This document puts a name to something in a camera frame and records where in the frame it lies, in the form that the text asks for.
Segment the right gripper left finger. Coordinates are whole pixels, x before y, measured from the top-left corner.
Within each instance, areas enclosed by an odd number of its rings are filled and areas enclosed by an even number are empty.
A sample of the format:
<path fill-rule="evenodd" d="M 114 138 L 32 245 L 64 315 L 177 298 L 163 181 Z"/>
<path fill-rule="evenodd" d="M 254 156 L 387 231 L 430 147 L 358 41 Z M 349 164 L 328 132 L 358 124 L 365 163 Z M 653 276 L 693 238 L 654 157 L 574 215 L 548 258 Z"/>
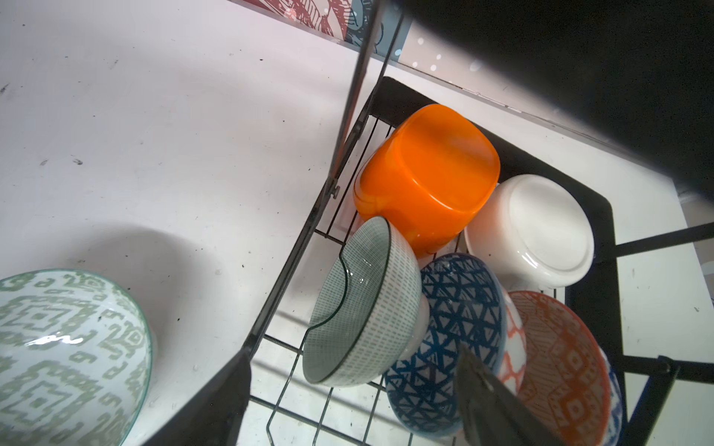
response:
<path fill-rule="evenodd" d="M 241 349 L 147 445 L 235 445 L 250 401 L 250 352 Z"/>

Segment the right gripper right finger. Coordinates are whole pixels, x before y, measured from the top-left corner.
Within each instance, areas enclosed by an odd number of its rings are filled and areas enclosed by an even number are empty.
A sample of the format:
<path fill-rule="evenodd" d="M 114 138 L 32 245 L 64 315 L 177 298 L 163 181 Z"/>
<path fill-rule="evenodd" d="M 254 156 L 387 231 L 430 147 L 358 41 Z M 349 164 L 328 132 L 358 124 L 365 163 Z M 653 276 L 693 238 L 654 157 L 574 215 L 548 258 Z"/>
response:
<path fill-rule="evenodd" d="M 459 346 L 455 394 L 470 445 L 562 445 L 467 346 Z"/>

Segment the blue patterned bowl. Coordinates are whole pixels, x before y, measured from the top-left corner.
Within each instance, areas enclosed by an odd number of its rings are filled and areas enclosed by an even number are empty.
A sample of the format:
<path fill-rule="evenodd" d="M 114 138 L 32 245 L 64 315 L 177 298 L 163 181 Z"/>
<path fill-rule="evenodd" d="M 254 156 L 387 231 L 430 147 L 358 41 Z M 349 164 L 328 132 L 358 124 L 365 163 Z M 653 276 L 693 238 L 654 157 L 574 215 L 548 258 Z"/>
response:
<path fill-rule="evenodd" d="M 498 278 L 475 256 L 440 256 L 421 277 L 430 306 L 426 334 L 410 358 L 384 375 L 386 392 L 406 429 L 427 438 L 450 437 L 463 426 L 455 388 L 459 347 L 466 346 L 516 394 L 525 375 L 524 327 Z"/>

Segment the red patterned bowl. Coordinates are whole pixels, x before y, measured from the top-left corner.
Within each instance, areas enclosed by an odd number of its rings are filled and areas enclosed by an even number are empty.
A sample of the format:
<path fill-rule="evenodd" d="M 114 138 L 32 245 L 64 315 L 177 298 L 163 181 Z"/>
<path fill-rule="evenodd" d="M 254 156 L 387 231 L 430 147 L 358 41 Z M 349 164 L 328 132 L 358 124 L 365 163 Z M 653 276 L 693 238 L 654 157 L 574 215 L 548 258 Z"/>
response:
<path fill-rule="evenodd" d="M 526 370 L 518 398 L 568 445 L 616 445 L 622 395 L 607 356 L 570 308 L 533 291 L 509 294 L 524 324 Z"/>

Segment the green patterned bowl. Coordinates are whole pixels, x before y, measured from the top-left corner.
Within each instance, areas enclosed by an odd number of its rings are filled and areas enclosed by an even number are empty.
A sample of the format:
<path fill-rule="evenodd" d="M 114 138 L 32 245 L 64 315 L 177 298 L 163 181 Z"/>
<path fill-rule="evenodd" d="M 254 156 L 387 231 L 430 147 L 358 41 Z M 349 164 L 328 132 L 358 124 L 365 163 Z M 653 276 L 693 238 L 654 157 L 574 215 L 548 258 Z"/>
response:
<path fill-rule="evenodd" d="M 75 269 L 3 279 L 2 444 L 123 444 L 153 359 L 148 321 L 115 282 Z"/>

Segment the pale green glazed bowl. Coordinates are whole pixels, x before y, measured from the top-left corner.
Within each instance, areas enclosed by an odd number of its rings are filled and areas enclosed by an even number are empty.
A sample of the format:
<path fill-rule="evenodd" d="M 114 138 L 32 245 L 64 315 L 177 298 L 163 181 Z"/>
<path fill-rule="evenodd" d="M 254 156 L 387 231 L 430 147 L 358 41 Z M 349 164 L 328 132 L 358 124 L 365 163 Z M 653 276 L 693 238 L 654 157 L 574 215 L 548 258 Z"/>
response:
<path fill-rule="evenodd" d="M 312 311 L 302 371 L 313 385 L 354 387 L 408 359 L 429 326 L 418 260 L 385 217 L 340 249 Z"/>

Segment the white ceramic bowl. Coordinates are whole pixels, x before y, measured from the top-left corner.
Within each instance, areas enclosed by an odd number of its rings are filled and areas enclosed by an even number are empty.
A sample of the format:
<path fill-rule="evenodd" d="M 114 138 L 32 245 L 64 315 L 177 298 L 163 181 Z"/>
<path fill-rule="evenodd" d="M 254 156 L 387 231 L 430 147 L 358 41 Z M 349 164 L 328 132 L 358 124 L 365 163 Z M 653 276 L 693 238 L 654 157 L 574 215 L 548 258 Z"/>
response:
<path fill-rule="evenodd" d="M 496 186 L 466 227 L 465 242 L 509 291 L 579 282 L 591 269 L 595 247 L 578 201 L 558 183 L 531 174 Z"/>

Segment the orange plastic bowl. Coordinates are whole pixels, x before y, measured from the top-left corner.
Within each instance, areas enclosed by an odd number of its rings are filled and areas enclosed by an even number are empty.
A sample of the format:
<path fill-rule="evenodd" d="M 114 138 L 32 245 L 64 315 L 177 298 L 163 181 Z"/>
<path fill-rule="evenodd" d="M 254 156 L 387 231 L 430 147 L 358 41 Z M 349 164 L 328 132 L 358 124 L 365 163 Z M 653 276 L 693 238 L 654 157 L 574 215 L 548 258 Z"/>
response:
<path fill-rule="evenodd" d="M 466 228 L 499 175 L 490 140 L 456 111 L 431 104 L 373 153 L 355 180 L 353 200 L 363 220 L 385 217 L 424 258 Z"/>

